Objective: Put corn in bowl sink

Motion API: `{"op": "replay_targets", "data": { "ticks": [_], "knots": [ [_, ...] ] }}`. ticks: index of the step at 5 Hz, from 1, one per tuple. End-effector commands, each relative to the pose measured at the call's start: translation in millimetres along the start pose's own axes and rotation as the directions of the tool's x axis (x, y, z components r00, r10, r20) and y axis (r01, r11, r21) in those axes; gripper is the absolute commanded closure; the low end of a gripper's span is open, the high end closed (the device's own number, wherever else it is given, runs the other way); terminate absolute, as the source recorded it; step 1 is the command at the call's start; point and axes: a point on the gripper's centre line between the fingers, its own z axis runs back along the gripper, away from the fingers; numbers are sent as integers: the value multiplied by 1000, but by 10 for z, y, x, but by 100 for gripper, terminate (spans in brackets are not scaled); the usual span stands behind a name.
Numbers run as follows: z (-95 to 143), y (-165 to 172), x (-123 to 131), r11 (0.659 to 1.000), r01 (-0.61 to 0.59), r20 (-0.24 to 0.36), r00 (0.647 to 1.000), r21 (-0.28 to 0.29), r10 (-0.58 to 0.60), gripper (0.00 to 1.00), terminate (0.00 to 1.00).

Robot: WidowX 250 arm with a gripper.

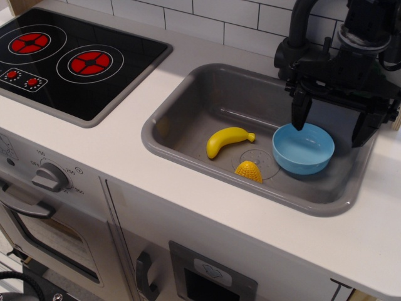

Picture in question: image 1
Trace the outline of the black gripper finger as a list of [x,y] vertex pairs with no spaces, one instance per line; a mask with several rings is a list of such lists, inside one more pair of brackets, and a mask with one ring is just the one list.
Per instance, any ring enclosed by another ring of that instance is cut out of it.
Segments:
[[386,118],[386,110],[366,110],[359,114],[352,134],[352,147],[362,147],[380,128]]
[[291,122],[294,128],[301,131],[304,127],[312,105],[311,95],[303,90],[295,91],[291,104]]

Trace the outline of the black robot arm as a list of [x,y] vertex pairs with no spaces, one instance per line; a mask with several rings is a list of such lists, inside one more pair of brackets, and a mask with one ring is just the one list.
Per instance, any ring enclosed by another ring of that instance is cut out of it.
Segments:
[[274,65],[293,98],[291,121],[304,127],[314,99],[359,113],[352,146],[363,146],[387,122],[399,120],[400,87],[382,71],[400,69],[400,1],[348,1],[338,29],[340,49],[331,56],[331,38],[321,50],[306,37],[315,1],[296,1],[289,35],[278,46]]

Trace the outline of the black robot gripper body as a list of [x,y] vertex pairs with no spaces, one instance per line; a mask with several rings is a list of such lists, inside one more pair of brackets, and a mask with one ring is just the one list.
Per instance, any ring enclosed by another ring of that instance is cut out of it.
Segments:
[[400,108],[400,87],[377,78],[372,73],[373,62],[367,56],[355,56],[340,51],[326,61],[295,61],[286,89],[293,97],[298,89],[311,99],[328,102],[362,113],[366,110],[386,110],[383,124],[396,121]]

